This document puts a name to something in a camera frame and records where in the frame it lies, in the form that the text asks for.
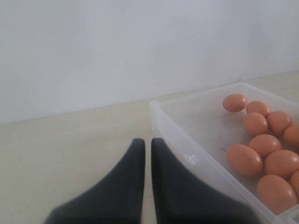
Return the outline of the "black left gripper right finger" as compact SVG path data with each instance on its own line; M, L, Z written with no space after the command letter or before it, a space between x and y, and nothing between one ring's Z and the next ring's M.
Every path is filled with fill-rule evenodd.
M192 174L162 138L151 141L151 176L159 224L257 224L253 210Z

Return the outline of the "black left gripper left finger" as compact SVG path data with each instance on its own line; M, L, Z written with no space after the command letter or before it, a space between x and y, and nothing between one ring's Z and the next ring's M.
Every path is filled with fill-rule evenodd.
M145 180L145 142L133 139L115 167L85 193L56 207L47 224L139 224Z

